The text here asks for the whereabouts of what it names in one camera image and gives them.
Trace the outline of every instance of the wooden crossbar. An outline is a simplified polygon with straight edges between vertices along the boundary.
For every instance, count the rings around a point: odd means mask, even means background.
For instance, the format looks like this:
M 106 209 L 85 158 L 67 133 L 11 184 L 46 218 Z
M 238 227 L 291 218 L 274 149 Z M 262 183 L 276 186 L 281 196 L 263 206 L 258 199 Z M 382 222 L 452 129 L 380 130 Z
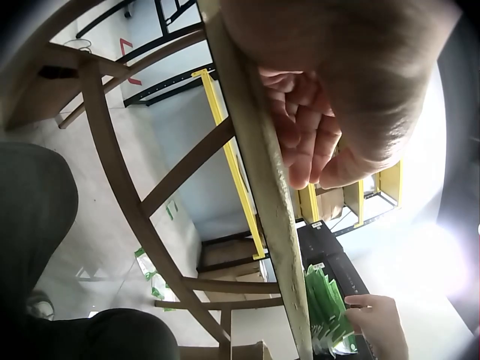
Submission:
M 192 290 L 225 292 L 230 294 L 278 294 L 277 283 L 226 281 L 184 277 L 183 283 Z
M 188 306 L 195 319 L 218 342 L 230 336 L 202 305 L 194 292 L 182 282 L 182 274 L 158 236 L 152 222 L 141 209 L 141 202 L 113 130 L 108 113 L 98 64 L 90 62 L 79 69 L 88 123 L 103 169 L 117 202 L 135 236 L 152 263 L 171 287 L 175 295 Z
M 153 215 L 197 169 L 212 157 L 233 136 L 232 120 L 225 119 L 204 137 L 180 162 L 154 187 L 142 201 L 142 209 L 147 217 Z
M 222 310 L 224 308 L 229 308 L 232 310 L 261 309 L 261 308 L 271 308 L 274 306 L 282 306 L 283 300 L 281 297 L 278 297 L 278 298 L 270 298 L 270 299 L 244 300 L 244 301 L 202 302 L 202 305 L 208 310 Z M 190 310 L 189 305 L 186 305 L 181 301 L 155 300 L 155 306 L 158 308 Z

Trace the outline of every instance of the white wall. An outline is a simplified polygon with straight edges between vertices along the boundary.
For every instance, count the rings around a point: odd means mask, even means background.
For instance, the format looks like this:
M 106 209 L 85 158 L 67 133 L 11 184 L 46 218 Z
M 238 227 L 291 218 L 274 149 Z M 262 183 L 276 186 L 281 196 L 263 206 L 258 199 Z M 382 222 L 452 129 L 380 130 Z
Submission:
M 446 249 L 450 254 L 438 258 L 435 245 L 451 245 L 442 241 L 441 233 L 415 229 L 402 244 L 378 248 L 353 261 L 370 293 L 396 300 L 410 360 L 456 359 L 473 338 L 445 295 L 467 278 L 458 271 L 462 263 L 453 256 L 455 251 Z
M 166 16 L 174 1 L 163 1 Z M 196 6 L 189 8 L 169 28 L 174 31 L 200 21 Z M 127 22 L 135 47 L 161 36 L 153 1 L 137 1 Z M 135 78 L 147 88 L 194 67 L 211 63 L 206 41 L 184 49 L 140 72 Z M 165 154 L 168 168 L 174 167 L 215 126 L 202 87 L 165 99 L 148 108 L 155 137 Z M 188 214 L 203 240 L 245 231 L 248 225 L 241 209 L 223 151 L 217 152 L 178 190 Z
M 403 156 L 402 208 L 381 221 L 341 235 L 338 241 L 350 259 L 369 252 L 386 242 L 403 241 L 413 223 L 435 221 L 444 184 L 446 120 L 444 94 L 438 66 L 432 69 L 430 82 L 417 126 Z M 365 219 L 371 212 L 365 202 Z M 353 225 L 354 214 L 345 217 L 334 231 Z

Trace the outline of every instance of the dark green pants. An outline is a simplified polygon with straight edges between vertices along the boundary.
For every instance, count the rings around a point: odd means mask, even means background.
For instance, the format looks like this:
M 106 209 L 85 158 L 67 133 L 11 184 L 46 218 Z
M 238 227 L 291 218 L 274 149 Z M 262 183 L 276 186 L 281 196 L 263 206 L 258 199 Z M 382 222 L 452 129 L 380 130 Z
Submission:
M 75 181 L 59 154 L 0 143 L 2 349 L 33 359 L 179 359 L 170 329 L 145 312 L 110 309 L 91 319 L 53 322 L 25 313 L 26 298 L 72 226 L 77 207 Z

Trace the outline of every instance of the yellow shelf frame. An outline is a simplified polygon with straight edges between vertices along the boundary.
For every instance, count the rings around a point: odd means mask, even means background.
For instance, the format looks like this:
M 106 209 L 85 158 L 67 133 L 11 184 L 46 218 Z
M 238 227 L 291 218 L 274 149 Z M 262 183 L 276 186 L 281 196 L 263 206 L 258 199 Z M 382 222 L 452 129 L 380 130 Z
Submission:
M 396 201 L 395 208 L 402 207 L 403 160 L 391 168 L 375 174 L 375 192 L 384 192 Z
M 300 208 L 301 217 L 310 224 L 320 221 L 315 186 L 308 184 L 305 188 L 298 190 L 297 194 L 296 201 Z
M 218 126 L 224 120 L 224 117 L 222 115 L 222 111 L 220 110 L 220 106 L 218 104 L 218 98 L 216 96 L 215 89 L 213 86 L 213 79 L 211 78 L 207 69 L 201 69 L 199 71 L 192 72 L 192 77 L 197 77 L 197 76 L 200 76 L 202 79 L 202 83 L 204 85 L 205 93 L 208 99 L 208 104 L 210 105 L 210 110 L 212 111 L 215 124 Z M 240 167 L 238 165 L 235 152 L 233 151 L 232 142 L 233 142 L 233 139 L 230 140 L 228 143 L 226 143 L 223 146 L 223 150 L 227 158 L 228 167 L 230 168 L 230 172 L 232 173 L 233 182 L 235 183 L 235 187 L 237 188 L 237 193 L 240 197 L 240 202 L 243 208 L 243 212 L 245 213 L 245 217 L 247 218 L 247 223 L 250 228 L 250 232 L 252 233 L 255 248 L 257 250 L 257 254 L 253 256 L 253 259 L 259 260 L 259 259 L 265 258 L 265 251 L 262 245 L 262 241 L 260 239 L 260 234 L 258 233 L 258 227 L 257 227 L 257 222 L 255 220 L 255 215 L 253 214 L 252 208 L 250 206 L 250 202 L 248 200 L 247 189 L 243 183 L 243 179 L 240 174 Z

